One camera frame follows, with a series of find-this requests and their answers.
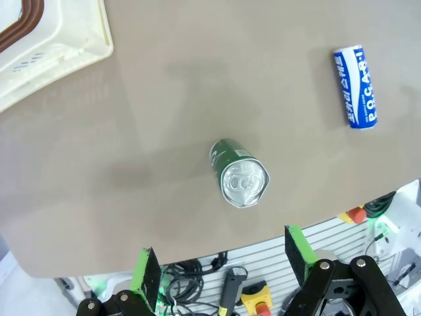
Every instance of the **green light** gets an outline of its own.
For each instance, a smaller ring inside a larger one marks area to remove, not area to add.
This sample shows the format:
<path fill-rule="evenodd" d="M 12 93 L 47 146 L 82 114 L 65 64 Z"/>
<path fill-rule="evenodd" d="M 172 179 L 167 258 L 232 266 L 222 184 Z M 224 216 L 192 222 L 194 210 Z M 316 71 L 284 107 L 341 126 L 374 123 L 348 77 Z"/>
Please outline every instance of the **green light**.
<path fill-rule="evenodd" d="M 393 224 L 393 222 L 390 219 L 388 219 L 385 215 L 382 215 L 381 217 L 379 217 L 379 219 L 377 220 L 377 223 L 379 222 L 385 223 L 387 227 L 391 229 L 392 232 L 396 234 L 399 232 L 399 227 Z"/>
<path fill-rule="evenodd" d="M 96 290 L 94 290 L 93 292 L 102 294 L 105 291 L 106 288 L 107 288 L 107 283 L 103 283 L 103 284 L 99 285 L 96 288 Z"/>

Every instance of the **screw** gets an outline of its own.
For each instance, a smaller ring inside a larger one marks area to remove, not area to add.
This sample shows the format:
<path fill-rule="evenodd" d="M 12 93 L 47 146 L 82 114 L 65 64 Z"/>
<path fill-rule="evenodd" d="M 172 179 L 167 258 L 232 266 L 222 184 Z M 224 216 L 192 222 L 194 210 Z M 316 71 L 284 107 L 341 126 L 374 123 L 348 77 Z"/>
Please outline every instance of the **screw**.
<path fill-rule="evenodd" d="M 323 262 L 320 264 L 320 268 L 321 268 L 322 270 L 327 270 L 327 269 L 329 269 L 329 268 L 330 268 L 330 264 L 329 264 L 329 263 L 327 263 L 327 262 L 325 262 L 325 261 L 323 261 Z"/>
<path fill-rule="evenodd" d="M 362 267 L 365 267 L 365 266 L 366 266 L 366 262 L 365 262 L 364 260 L 362 260 L 362 259 L 358 259 L 358 260 L 357 260 L 357 265 L 358 265 L 360 268 L 362 268 Z"/>

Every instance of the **white floor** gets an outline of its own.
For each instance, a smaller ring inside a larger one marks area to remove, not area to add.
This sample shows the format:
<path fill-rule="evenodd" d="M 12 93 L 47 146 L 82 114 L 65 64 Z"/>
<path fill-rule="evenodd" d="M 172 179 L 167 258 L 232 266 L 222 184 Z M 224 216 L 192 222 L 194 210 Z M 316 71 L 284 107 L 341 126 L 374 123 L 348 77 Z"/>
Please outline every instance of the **white floor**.
<path fill-rule="evenodd" d="M 0 315 L 75 316 L 76 309 L 53 279 L 32 278 L 17 265 L 0 284 Z"/>

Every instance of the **green can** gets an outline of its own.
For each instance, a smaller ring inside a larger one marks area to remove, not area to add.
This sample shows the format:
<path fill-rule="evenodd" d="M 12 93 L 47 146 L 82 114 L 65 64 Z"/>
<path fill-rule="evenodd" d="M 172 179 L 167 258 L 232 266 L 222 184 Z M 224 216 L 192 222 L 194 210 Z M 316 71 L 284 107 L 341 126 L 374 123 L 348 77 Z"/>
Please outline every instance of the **green can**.
<path fill-rule="evenodd" d="M 211 147 L 209 159 L 228 202 L 238 208 L 259 202 L 269 184 L 269 174 L 243 146 L 235 140 L 220 140 Z"/>

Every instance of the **black handle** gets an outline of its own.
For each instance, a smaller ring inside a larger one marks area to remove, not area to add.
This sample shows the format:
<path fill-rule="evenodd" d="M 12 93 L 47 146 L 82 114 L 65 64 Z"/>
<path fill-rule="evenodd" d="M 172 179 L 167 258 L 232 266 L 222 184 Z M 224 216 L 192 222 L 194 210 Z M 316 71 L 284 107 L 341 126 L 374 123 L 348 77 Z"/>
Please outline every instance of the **black handle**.
<path fill-rule="evenodd" d="M 234 311 L 239 287 L 246 278 L 247 270 L 244 267 L 232 267 L 226 271 L 221 299 L 219 301 L 219 316 L 231 316 Z"/>

